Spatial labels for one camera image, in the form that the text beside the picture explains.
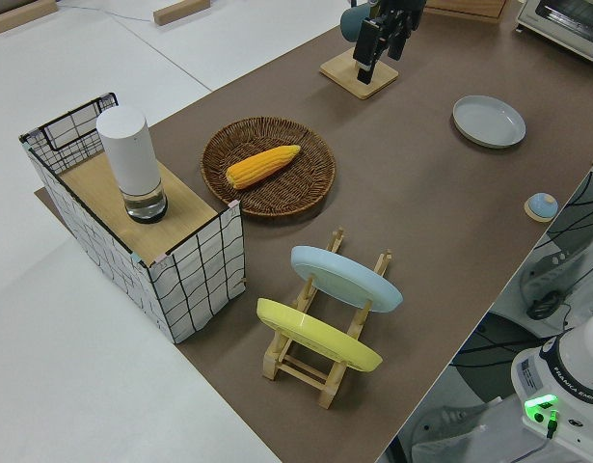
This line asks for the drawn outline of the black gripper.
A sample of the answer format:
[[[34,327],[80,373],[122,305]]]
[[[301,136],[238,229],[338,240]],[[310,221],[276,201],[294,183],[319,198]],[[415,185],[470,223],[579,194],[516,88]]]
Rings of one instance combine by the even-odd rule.
[[[399,60],[413,27],[420,24],[425,0],[381,0],[372,3],[372,18],[389,26],[388,56]],[[376,47],[381,27],[369,18],[362,22],[353,58],[358,65],[357,79],[369,83],[376,62]]]

